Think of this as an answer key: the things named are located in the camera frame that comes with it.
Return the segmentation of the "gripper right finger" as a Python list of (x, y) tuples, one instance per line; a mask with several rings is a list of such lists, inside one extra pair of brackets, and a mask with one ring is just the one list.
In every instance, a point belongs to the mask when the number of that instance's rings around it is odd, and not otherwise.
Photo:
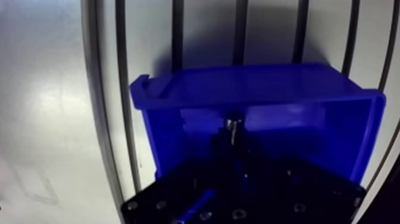
[(273, 223), (351, 223), (367, 191), (347, 174), (316, 126), (251, 129), (233, 116), (233, 153), (243, 210)]

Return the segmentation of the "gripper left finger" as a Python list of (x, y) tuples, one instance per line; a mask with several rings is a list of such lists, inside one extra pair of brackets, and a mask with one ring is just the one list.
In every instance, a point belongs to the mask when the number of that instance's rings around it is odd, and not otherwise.
[(156, 180), (126, 201), (126, 223), (233, 223), (235, 112), (146, 111)]

